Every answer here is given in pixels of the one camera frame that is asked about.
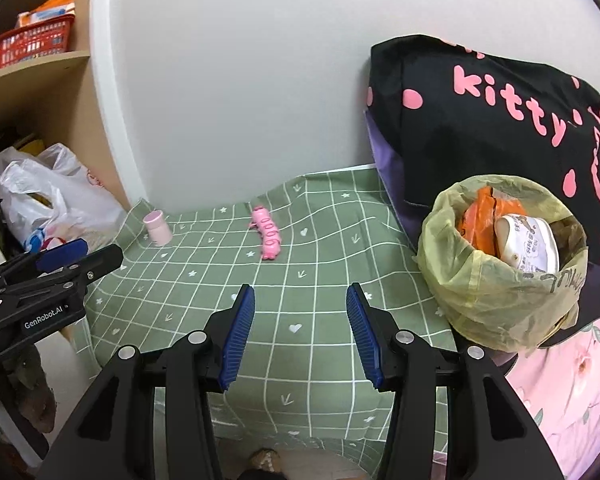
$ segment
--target pink lid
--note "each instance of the pink lid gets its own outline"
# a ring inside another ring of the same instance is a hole
[[[156,211],[151,211],[147,216],[145,216],[142,219],[142,222],[144,222],[144,225],[149,226],[150,224],[153,224],[154,222],[160,222],[161,220],[162,220],[162,211],[156,210]]]

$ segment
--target pink cup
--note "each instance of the pink cup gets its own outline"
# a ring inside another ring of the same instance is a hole
[[[151,211],[142,219],[142,222],[154,244],[163,246],[171,242],[173,233],[171,233],[162,211]]]

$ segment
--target yellow plastic bag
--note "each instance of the yellow plastic bag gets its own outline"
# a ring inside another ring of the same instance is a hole
[[[522,272],[474,249],[456,222],[484,186],[520,200],[529,216],[549,224],[571,221],[580,244],[557,274]],[[474,176],[438,195],[422,224],[416,257],[449,323],[470,341],[518,352],[536,348],[578,319],[578,297],[587,275],[582,225],[543,186],[518,176]]]

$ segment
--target shelf board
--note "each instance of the shelf board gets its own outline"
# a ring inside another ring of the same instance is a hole
[[[77,50],[0,68],[0,126],[14,121],[27,107],[35,106],[36,100],[44,97],[46,89],[72,69],[85,65],[88,59],[88,51]]]

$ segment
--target pink caterpillar toy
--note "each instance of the pink caterpillar toy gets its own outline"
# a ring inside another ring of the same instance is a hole
[[[269,211],[259,205],[251,212],[251,223],[249,228],[257,227],[262,236],[262,259],[275,260],[280,254],[280,232],[274,224]]]

